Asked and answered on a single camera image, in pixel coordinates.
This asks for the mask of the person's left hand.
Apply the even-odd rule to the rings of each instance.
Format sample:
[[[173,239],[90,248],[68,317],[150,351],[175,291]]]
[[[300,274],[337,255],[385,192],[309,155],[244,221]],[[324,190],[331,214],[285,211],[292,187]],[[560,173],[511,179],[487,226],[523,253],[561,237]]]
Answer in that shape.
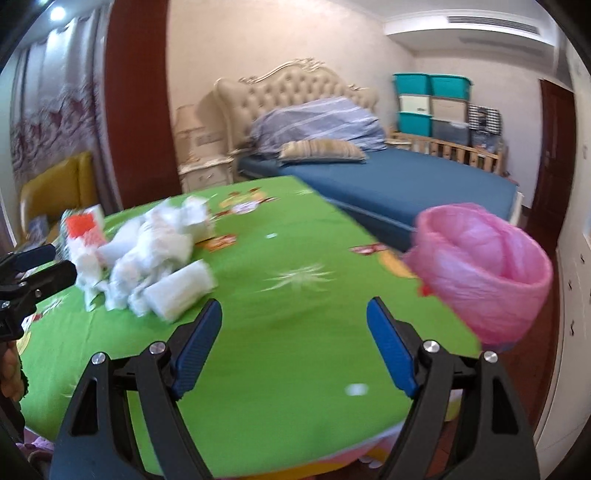
[[[5,343],[1,355],[1,393],[14,402],[19,402],[26,394],[24,376],[15,341]]]

